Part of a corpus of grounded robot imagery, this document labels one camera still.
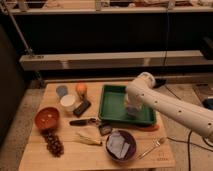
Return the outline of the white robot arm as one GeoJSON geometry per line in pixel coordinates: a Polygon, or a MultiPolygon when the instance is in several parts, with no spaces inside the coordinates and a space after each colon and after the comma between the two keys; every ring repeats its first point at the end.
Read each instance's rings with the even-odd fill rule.
{"type": "Polygon", "coordinates": [[[147,105],[213,142],[213,110],[159,93],[153,89],[155,85],[154,76],[148,72],[129,82],[126,94],[130,106],[147,105]]]}

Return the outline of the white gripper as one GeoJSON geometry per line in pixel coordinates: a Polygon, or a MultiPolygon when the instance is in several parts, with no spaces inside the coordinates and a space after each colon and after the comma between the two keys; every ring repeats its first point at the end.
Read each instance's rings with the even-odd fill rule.
{"type": "Polygon", "coordinates": [[[142,108],[142,102],[139,101],[137,98],[133,97],[132,95],[126,94],[124,98],[124,105],[125,108],[127,107],[135,107],[139,109],[139,112],[142,108]]]}

